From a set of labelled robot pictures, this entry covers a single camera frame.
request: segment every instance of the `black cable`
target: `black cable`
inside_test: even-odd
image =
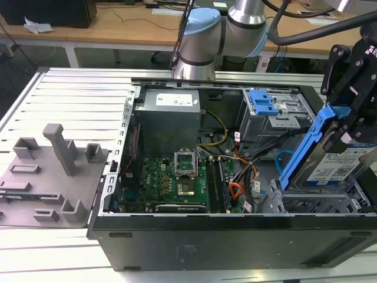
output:
[[[267,7],[269,7],[270,9],[274,10],[275,12],[277,12],[279,10],[279,8],[275,5],[273,5],[272,3],[270,3],[269,0],[262,0],[262,2]],[[291,18],[306,19],[306,18],[314,18],[314,17],[326,15],[326,14],[328,14],[328,13],[334,11],[334,10],[335,10],[334,8],[328,8],[328,9],[323,10],[323,11],[307,13],[307,14],[296,14],[296,13],[284,11],[283,15],[287,16],[287,17],[291,17]]]
[[[12,58],[8,58],[8,59],[7,59],[7,62],[8,62],[8,64],[11,66],[12,71],[23,73],[24,75],[28,76],[29,79],[32,77],[31,75],[29,75],[29,74],[28,74],[27,72],[25,72],[25,71],[15,69],[15,68],[13,67],[13,64],[12,64],[11,60],[12,60]]]
[[[8,72],[4,69],[4,66],[1,64],[1,69],[2,71],[4,72],[6,78],[8,79],[9,83],[12,85],[12,87],[14,88],[14,90],[16,91],[16,93],[18,92],[15,84],[13,83],[12,79],[10,78]]]
[[[294,137],[297,134],[305,134],[307,131],[309,131],[310,127],[305,127],[299,130],[292,130],[287,131],[286,133],[282,134],[281,136],[275,138],[274,140],[270,141],[268,144],[266,144],[264,147],[259,149],[254,156],[252,157],[252,162],[258,158],[261,158],[262,156],[268,154],[271,150],[281,147],[282,144],[288,140],[291,137]]]
[[[119,15],[118,15],[118,14],[112,9],[112,7],[109,7],[109,9],[112,10],[112,11],[115,13],[115,15],[116,15],[119,19],[122,20],[122,23],[124,23],[124,22],[128,22],[128,21],[146,21],[146,22],[150,22],[151,24],[153,24],[153,25],[155,25],[155,26],[157,26],[157,27],[159,27],[159,28],[163,28],[163,29],[166,29],[166,30],[168,30],[168,31],[176,31],[176,30],[178,30],[177,28],[165,28],[165,27],[162,27],[161,25],[157,25],[155,22],[152,22],[152,21],[150,21],[150,20],[148,20],[148,19],[123,19],[121,16],[119,16]]]
[[[189,20],[191,10],[193,9],[195,0],[187,0],[186,6],[184,8],[184,12],[182,15],[183,21],[181,21],[180,24],[180,30],[178,33],[178,40],[176,41],[176,44],[174,45],[173,53],[170,58],[170,68],[173,67],[173,57],[177,52],[179,52],[179,49],[181,48],[181,43],[184,35],[184,30],[186,29],[187,21]]]
[[[190,3],[190,0],[187,0],[186,2],[186,5],[183,9],[183,15],[181,17],[181,21],[179,23],[179,32],[178,32],[178,37],[177,37],[177,40],[176,40],[176,43],[174,44],[174,48],[173,48],[173,52],[171,53],[171,56],[170,56],[170,63],[169,63],[169,69],[172,69],[173,68],[173,58],[174,56],[176,55],[176,52],[177,52],[177,47],[178,47],[178,44],[179,44],[179,41],[181,39],[181,34],[182,34],[182,26],[183,26],[183,23],[186,19],[186,15],[187,15],[187,9],[189,7],[189,3]]]
[[[136,5],[136,6],[122,6],[122,5],[116,5],[116,6],[107,6],[107,7],[97,7],[97,9],[111,9],[111,8],[115,8],[115,9],[123,9],[123,8],[138,8],[138,7],[141,7],[141,6],[144,6],[145,4],[142,4],[142,5]]]
[[[175,8],[175,7],[172,7],[172,6],[165,6],[165,5],[161,5],[161,4],[160,4],[160,6],[164,7],[165,9],[169,9],[169,10],[181,11],[181,12],[184,11],[183,9]]]
[[[245,174],[251,170],[252,164],[257,159],[261,158],[262,156],[267,155],[271,150],[281,147],[282,144],[289,138],[294,137],[297,134],[305,134],[307,131],[309,131],[310,127],[305,127],[299,130],[292,130],[287,131],[286,133],[282,134],[281,136],[275,138],[274,140],[270,141],[268,144],[260,148],[254,156],[250,159],[250,163],[246,165],[244,169],[242,169],[240,172],[236,174],[233,181],[238,183],[242,178],[245,176]]]
[[[338,32],[347,31],[352,28],[360,27],[369,22],[377,21],[377,11],[367,13],[365,15],[357,16],[351,19],[345,19],[335,24],[327,25],[325,27],[313,29],[311,31],[302,32],[300,34],[290,35],[288,37],[279,37],[275,29],[282,18],[285,9],[288,6],[288,0],[283,0],[282,6],[277,12],[275,19],[273,19],[269,31],[269,39],[276,45],[291,45],[317,38],[325,37],[327,35],[336,34]]]
[[[275,17],[267,17],[266,19],[275,19]],[[270,62],[272,62],[276,58],[276,56],[278,55],[279,51],[280,51],[280,46],[277,46],[276,53],[273,54],[272,58],[270,59]]]
[[[21,46],[19,46],[15,41],[14,39],[11,37],[11,35],[6,31],[6,29],[3,27],[3,25],[1,24],[0,22],[0,27],[2,28],[2,30],[5,32],[6,36],[15,44],[18,46],[18,49],[22,52],[22,54],[25,56],[25,58],[29,61],[29,63],[31,64],[31,66],[37,70],[37,68],[35,68],[33,62],[29,59],[29,57],[24,53],[24,51],[21,49]]]

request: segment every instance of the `metal frame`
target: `metal frame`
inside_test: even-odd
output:
[[[69,68],[52,68],[47,72],[46,77],[55,77],[56,79],[63,79],[68,77],[77,77],[82,79],[82,83],[86,82],[88,78],[109,78],[109,77],[160,77],[170,78],[168,71],[154,71],[154,70],[106,70],[106,69],[69,69]],[[249,82],[261,83],[286,83],[293,85],[294,83],[300,85],[311,85],[319,93],[321,75],[301,75],[301,74],[256,74],[256,73],[231,73],[219,72],[217,73],[218,80],[243,80]],[[19,100],[12,106],[7,114],[7,117],[0,122],[0,132],[4,132],[5,127],[9,127],[13,122],[12,117],[15,113],[25,109],[22,101],[24,98],[30,97],[32,91],[25,91],[19,96]],[[132,281],[139,282],[174,282],[177,281],[176,272],[112,272],[107,259],[103,255],[102,249],[98,246],[98,242],[86,242],[82,240],[86,231],[83,229],[28,229],[28,237],[25,237],[24,229],[10,229],[0,228],[0,238],[4,239],[4,247],[2,248],[2,255],[4,261],[8,263],[1,270],[5,274],[0,274],[2,279],[13,279],[15,282],[20,282],[23,279],[31,278],[32,280],[45,281],[55,280],[57,276],[62,276],[61,269],[64,269],[64,276],[67,279],[81,278],[86,281],[98,280],[98,278],[105,278],[109,281]],[[99,242],[104,240],[104,237],[99,237]],[[19,257],[19,249],[22,249],[24,256]],[[312,269],[247,269],[247,270],[215,270],[215,271],[180,271],[179,281],[182,283],[197,282],[272,282],[272,281],[287,281],[292,282],[301,279],[301,282],[364,282],[372,283],[376,281],[375,261],[377,255],[377,245],[364,250],[362,253],[348,259],[346,262],[332,269],[312,268]],[[32,259],[38,258],[38,265]],[[122,271],[122,266],[113,266],[114,269]]]

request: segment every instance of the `table surface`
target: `table surface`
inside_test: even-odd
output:
[[[279,6],[281,0],[272,0],[272,3]],[[305,9],[296,2],[290,4],[287,10],[290,12],[305,11]],[[266,17],[272,17],[276,14],[268,7],[265,7],[264,12]],[[97,5],[97,16],[87,29],[53,27],[54,32],[35,35],[23,26],[7,25],[3,18],[1,21],[6,30],[15,39],[174,45],[177,39],[177,30],[166,30],[150,22],[142,20],[135,21],[135,19],[147,19],[168,29],[178,29],[180,22],[180,16],[154,15],[152,14],[152,9],[146,9],[144,6],[109,9],[106,5]],[[279,22],[278,32],[280,36],[288,36],[319,27],[318,25],[312,25],[306,19],[283,17]],[[3,30],[0,31],[0,37],[6,37]],[[360,38],[359,28],[356,28],[318,40],[290,45],[288,52],[327,54],[334,44],[353,46]],[[277,46],[268,41],[264,49],[276,50]]]
[[[48,122],[61,123],[64,137],[74,139],[78,147],[96,142],[111,150],[131,77],[171,78],[171,72],[52,68],[36,73],[0,121],[0,175],[14,157],[12,146],[19,136],[48,144],[41,135]],[[321,75],[300,74],[218,72],[216,77],[311,85],[317,91],[322,81]],[[300,278],[302,283],[372,283],[377,278],[377,245],[332,269],[114,272],[99,243],[89,241],[86,233],[86,229],[0,227],[0,282],[247,283]]]

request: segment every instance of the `black computer case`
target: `black computer case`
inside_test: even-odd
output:
[[[97,9],[94,0],[2,0],[0,13],[9,25],[23,25],[26,17],[52,27],[88,28]]]

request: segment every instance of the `motherboard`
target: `motherboard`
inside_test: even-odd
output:
[[[177,173],[191,169],[194,177]],[[139,213],[226,213],[238,208],[231,206],[228,191],[233,176],[231,160],[196,158],[193,163],[185,158],[177,163],[173,157],[144,158],[140,183],[124,183],[119,208]]]

